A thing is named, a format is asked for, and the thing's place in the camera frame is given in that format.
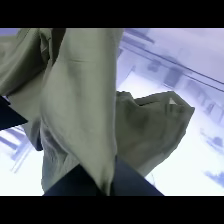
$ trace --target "clothing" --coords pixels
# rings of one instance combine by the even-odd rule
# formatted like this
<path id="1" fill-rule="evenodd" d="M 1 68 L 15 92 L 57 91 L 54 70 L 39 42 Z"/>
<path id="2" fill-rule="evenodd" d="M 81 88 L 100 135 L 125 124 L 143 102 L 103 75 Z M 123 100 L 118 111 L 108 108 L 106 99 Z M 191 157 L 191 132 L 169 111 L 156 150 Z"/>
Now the clothing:
<path id="1" fill-rule="evenodd" d="M 144 175 L 185 133 L 193 108 L 174 93 L 116 96 L 121 35 L 112 28 L 27 28 L 0 41 L 0 95 L 29 121 L 24 129 L 34 147 L 41 139 L 44 191 L 80 163 L 109 194 L 117 146 Z"/>

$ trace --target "wrinkled fabric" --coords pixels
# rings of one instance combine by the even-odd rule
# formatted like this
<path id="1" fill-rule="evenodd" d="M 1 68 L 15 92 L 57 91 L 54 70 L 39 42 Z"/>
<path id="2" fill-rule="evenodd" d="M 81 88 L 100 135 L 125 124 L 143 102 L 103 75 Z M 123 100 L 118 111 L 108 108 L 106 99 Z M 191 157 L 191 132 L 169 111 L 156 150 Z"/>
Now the wrinkled fabric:
<path id="1" fill-rule="evenodd" d="M 80 163 L 109 194 L 116 154 L 144 176 L 185 134 L 194 109 L 174 92 L 116 94 L 121 35 L 112 28 L 27 28 L 0 38 L 0 94 L 44 150 L 44 191 Z"/>

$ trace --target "black object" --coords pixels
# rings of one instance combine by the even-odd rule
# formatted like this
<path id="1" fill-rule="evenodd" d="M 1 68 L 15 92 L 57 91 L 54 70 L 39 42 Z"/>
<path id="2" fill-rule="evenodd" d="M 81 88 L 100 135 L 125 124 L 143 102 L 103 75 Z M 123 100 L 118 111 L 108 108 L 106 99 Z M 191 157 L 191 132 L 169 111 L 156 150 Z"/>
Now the black object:
<path id="1" fill-rule="evenodd" d="M 9 104 L 0 96 L 0 131 L 27 123 L 27 120 L 10 108 Z"/>
<path id="2" fill-rule="evenodd" d="M 142 176 L 117 158 L 111 196 L 163 196 Z M 82 166 L 78 165 L 44 196 L 105 196 Z"/>

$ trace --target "fabric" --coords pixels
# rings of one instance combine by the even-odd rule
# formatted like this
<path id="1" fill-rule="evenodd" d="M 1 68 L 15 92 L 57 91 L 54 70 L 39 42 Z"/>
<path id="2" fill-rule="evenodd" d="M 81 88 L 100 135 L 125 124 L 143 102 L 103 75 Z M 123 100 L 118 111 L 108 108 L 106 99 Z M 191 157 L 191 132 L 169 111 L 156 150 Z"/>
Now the fabric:
<path id="1" fill-rule="evenodd" d="M 80 163 L 109 194 L 117 153 L 145 175 L 185 134 L 194 109 L 175 93 L 116 94 L 121 35 L 112 28 L 27 28 L 0 38 L 0 95 L 29 121 L 27 136 L 44 150 L 44 191 Z"/>

